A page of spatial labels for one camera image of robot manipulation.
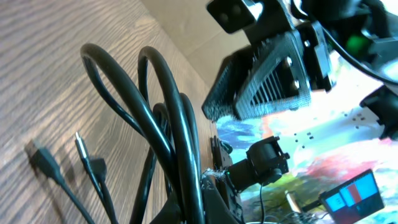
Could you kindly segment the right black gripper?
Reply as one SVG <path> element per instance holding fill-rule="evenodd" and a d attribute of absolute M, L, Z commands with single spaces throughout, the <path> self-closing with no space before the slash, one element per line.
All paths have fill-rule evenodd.
<path fill-rule="evenodd" d="M 245 29 L 256 50 L 248 77 L 234 99 L 240 120 L 306 107 L 311 90 L 330 91 L 331 62 L 319 22 L 293 25 L 285 4 L 260 1 L 263 12 Z"/>

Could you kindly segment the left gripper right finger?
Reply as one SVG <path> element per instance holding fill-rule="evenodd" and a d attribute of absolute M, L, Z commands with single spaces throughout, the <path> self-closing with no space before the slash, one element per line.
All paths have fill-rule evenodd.
<path fill-rule="evenodd" d="M 238 224 L 213 182 L 213 178 L 221 180 L 222 177 L 224 174 L 213 169 L 206 169 L 201 175 L 206 224 Z"/>

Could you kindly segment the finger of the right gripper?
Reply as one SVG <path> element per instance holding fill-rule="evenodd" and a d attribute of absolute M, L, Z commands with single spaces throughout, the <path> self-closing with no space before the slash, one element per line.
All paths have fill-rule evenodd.
<path fill-rule="evenodd" d="M 218 121 L 225 116 L 238 117 L 234 95 L 247 77 L 247 62 L 244 56 L 238 54 L 224 58 L 215 82 L 201 107 L 207 119 Z"/>

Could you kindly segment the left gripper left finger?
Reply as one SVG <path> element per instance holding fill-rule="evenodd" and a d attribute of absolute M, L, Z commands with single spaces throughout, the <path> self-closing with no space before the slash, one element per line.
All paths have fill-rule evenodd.
<path fill-rule="evenodd" d="M 150 224 L 181 224 L 183 222 L 182 212 L 178 205 L 175 192 L 172 192 L 161 211 Z"/>

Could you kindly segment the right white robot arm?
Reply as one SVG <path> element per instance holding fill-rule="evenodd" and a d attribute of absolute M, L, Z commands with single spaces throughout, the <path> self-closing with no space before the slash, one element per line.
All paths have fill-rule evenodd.
<path fill-rule="evenodd" d="M 202 110 L 217 121 L 257 118 L 308 106 L 314 90 L 330 91 L 330 53 L 382 82 L 361 102 L 397 139 L 397 79 L 380 69 L 397 59 L 397 16 L 380 1 L 211 1 L 207 11 L 249 45 L 225 57 Z"/>

